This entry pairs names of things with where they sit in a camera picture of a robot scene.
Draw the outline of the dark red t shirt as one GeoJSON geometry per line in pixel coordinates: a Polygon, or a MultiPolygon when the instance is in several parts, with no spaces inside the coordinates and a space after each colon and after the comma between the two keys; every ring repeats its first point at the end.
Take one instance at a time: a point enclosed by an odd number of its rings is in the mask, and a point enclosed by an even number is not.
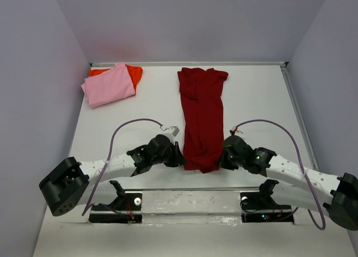
{"type": "Polygon", "coordinates": [[[217,161],[224,141],[222,91],[228,76],[214,68],[182,68],[178,72],[185,119],[186,170],[210,173],[219,169],[217,161]]]}

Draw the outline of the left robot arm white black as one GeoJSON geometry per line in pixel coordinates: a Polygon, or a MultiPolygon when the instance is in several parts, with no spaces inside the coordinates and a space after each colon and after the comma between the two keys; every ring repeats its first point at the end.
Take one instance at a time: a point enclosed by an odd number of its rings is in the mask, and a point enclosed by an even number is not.
{"type": "Polygon", "coordinates": [[[115,200],[119,201],[123,191],[115,182],[116,178],[144,174],[157,164],[170,168],[186,164],[178,142],[171,134],[158,134],[148,144],[109,160],[65,158],[39,183],[39,188],[51,214],[62,216],[77,205],[104,203],[103,194],[96,195],[100,185],[113,185],[117,194],[115,200]]]}

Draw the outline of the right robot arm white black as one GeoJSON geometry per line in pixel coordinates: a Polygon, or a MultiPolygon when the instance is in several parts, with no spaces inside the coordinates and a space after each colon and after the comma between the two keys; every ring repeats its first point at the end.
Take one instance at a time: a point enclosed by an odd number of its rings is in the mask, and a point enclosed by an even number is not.
{"type": "Polygon", "coordinates": [[[337,176],[301,167],[272,150],[253,149],[236,135],[224,140],[219,165],[265,177],[258,191],[241,193],[242,209],[248,213],[292,206],[316,211],[344,229],[357,230],[357,178],[352,174],[337,176]]]}

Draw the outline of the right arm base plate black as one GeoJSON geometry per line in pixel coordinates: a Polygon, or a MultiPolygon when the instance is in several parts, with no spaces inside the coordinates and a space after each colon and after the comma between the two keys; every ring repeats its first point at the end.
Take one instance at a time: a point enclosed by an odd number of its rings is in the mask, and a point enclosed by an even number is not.
{"type": "Polygon", "coordinates": [[[294,223],[292,206],[277,204],[260,192],[240,192],[239,205],[243,223],[294,223]]]}

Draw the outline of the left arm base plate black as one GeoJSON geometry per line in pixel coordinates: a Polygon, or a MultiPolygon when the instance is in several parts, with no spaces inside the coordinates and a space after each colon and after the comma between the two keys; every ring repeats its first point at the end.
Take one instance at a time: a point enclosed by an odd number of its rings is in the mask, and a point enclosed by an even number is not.
{"type": "Polygon", "coordinates": [[[142,196],[139,191],[125,191],[118,203],[93,206],[88,220],[90,223],[142,223],[142,196]]]}

